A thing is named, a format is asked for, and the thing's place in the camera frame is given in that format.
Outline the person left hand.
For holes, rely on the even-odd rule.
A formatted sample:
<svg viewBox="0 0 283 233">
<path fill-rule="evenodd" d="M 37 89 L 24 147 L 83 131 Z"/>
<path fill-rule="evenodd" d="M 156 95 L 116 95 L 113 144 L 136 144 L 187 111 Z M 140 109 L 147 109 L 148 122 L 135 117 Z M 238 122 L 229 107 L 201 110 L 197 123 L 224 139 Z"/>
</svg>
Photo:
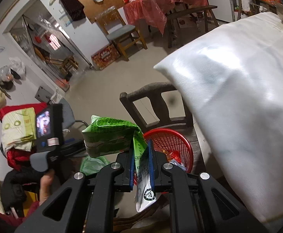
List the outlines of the person left hand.
<svg viewBox="0 0 283 233">
<path fill-rule="evenodd" d="M 54 170 L 45 173 L 40 180 L 39 205 L 42 205 L 51 195 L 51 185 L 54 180 Z"/>
</svg>

